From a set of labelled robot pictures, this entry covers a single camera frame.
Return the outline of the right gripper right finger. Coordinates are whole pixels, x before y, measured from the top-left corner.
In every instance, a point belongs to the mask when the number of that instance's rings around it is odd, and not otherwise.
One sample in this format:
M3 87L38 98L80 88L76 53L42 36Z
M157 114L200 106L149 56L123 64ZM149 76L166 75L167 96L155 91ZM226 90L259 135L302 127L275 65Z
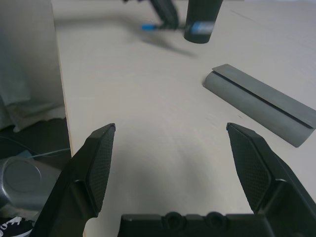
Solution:
M314 237L316 204L292 169L255 131L228 123L235 167L254 214L274 237Z

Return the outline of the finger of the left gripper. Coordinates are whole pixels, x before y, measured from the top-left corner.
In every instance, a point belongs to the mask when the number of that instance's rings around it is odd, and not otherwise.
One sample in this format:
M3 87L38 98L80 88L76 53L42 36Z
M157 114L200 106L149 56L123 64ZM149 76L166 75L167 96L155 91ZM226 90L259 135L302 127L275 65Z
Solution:
M170 0L150 0L150 2L163 23L173 23L173 17L171 13L172 4Z
M179 25L178 13L171 0L164 1L164 13L166 23L173 28L177 28Z

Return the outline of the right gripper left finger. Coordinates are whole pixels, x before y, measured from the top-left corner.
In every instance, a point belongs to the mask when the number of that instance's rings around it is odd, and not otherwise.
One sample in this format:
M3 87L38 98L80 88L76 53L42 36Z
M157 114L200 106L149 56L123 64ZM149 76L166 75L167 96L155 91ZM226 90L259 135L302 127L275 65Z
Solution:
M34 237L81 237L98 217L111 168L115 124L93 131L61 171L32 230Z

